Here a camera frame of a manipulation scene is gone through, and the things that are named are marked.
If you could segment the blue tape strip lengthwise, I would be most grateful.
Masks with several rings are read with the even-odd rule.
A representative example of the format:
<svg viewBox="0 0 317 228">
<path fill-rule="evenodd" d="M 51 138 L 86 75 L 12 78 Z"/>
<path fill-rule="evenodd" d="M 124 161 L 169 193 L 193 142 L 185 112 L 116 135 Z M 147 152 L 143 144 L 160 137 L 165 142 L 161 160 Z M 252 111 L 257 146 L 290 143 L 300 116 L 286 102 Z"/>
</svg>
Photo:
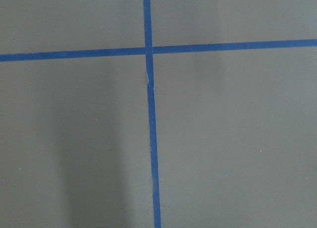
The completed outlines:
<svg viewBox="0 0 317 228">
<path fill-rule="evenodd" d="M 154 227 L 161 227 L 151 0 L 143 0 Z"/>
</svg>

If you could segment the blue tape strip crosswise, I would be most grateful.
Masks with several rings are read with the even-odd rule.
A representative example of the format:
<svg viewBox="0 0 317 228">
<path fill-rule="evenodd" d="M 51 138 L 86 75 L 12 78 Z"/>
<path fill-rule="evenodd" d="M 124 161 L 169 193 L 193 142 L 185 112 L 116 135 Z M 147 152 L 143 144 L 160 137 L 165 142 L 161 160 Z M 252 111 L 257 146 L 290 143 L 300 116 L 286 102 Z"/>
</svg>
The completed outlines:
<svg viewBox="0 0 317 228">
<path fill-rule="evenodd" d="M 283 41 L 260 41 L 260 42 L 238 42 L 238 43 L 217 43 L 198 45 L 178 46 L 156 46 L 151 49 L 153 54 L 211 52 L 211 51 L 235 51 L 235 50 L 257 50 L 257 49 L 278 49 L 278 48 L 300 48 L 315 47 L 316 39 L 305 40 L 283 40 Z M 39 53 L 18 53 L 4 54 L 0 56 L 1 62 L 49 60 L 49 59 L 73 59 L 87 57 L 115 57 L 145 55 L 146 48 L 118 48 L 118 49 L 97 49 L 79 51 L 57 51 Z"/>
</svg>

